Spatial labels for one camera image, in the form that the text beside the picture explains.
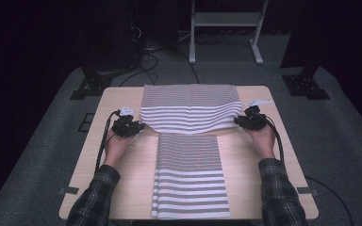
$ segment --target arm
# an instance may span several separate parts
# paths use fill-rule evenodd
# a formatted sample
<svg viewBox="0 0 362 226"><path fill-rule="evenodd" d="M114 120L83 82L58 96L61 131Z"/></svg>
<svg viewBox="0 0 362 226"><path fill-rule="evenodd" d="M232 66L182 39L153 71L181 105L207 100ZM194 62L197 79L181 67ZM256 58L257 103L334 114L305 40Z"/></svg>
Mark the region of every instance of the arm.
<svg viewBox="0 0 362 226"><path fill-rule="evenodd" d="M288 179L281 161L275 159L273 152L274 133L266 125L260 131L245 130L255 145L255 150L262 158L260 170L262 215L265 225L307 225L304 209L298 194Z"/></svg>
<svg viewBox="0 0 362 226"><path fill-rule="evenodd" d="M89 188L73 205L66 225L108 224L111 196L120 180L120 174L114 168L132 138L115 136L112 130L107 132L104 163L94 174Z"/></svg>

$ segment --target plaid sleeve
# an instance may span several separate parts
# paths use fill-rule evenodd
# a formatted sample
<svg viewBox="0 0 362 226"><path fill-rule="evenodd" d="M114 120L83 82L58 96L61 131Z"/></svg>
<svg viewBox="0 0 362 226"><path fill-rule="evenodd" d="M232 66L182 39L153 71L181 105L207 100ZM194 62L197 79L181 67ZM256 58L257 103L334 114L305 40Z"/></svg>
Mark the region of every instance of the plaid sleeve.
<svg viewBox="0 0 362 226"><path fill-rule="evenodd" d="M263 159L258 164L261 176L262 214L265 225L307 225L298 194L288 179L281 161Z"/></svg>
<svg viewBox="0 0 362 226"><path fill-rule="evenodd" d="M119 180L117 170L102 165L73 205L66 225L107 225L111 196Z"/></svg>

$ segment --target striped cloth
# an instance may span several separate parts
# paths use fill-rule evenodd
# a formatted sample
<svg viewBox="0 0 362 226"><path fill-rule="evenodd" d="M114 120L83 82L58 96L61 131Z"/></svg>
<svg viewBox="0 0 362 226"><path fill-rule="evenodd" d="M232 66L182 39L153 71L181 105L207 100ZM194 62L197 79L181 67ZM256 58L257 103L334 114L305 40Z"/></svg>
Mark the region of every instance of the striped cloth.
<svg viewBox="0 0 362 226"><path fill-rule="evenodd" d="M230 217L215 136L159 135L152 216Z"/></svg>
<svg viewBox="0 0 362 226"><path fill-rule="evenodd" d="M241 112L231 85L146 85L140 115L159 133L198 134L236 127Z"/></svg>

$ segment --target folded striped cloth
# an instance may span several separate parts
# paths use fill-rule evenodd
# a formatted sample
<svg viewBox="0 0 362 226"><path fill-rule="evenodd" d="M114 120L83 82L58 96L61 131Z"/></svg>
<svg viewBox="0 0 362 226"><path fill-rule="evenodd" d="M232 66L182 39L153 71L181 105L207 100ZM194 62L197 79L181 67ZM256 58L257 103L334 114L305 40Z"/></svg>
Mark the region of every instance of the folded striped cloth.
<svg viewBox="0 0 362 226"><path fill-rule="evenodd" d="M152 216L230 217L215 136L159 135Z"/></svg>
<svg viewBox="0 0 362 226"><path fill-rule="evenodd" d="M159 133L199 134L236 127L241 112L231 85L146 85L140 116Z"/></svg>

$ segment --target wooden tabletop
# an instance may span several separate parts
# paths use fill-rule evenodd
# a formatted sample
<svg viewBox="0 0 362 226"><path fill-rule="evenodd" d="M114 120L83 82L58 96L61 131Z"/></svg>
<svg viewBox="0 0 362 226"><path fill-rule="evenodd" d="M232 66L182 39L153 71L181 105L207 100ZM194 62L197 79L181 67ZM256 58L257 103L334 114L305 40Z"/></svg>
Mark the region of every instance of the wooden tabletop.
<svg viewBox="0 0 362 226"><path fill-rule="evenodd" d="M253 100L272 100L272 95L266 87L244 86L237 87L237 91L243 110L246 108L243 105ZM107 88L105 90L69 184L70 187L79 188L79 191L76 195L69 193L65 195L59 210L61 218L69 216L74 202L90 184L108 116L113 111L128 106L136 111L134 120L140 120L142 95L143 87ZM260 113L272 118L280 134L289 180L295 187L307 187L275 102L261 105L260 110ZM253 150L252 140L241 128L222 129L207 134L216 135L218 139L231 218L261 218L261 180L257 167L260 159ZM128 146L116 169L122 179L113 193L110 218L153 219L151 211L157 141L158 133L149 126L145 126L145 129ZM275 144L274 150L279 159L277 144ZM299 194L299 199L306 217L316 218L319 211L312 195Z"/></svg>

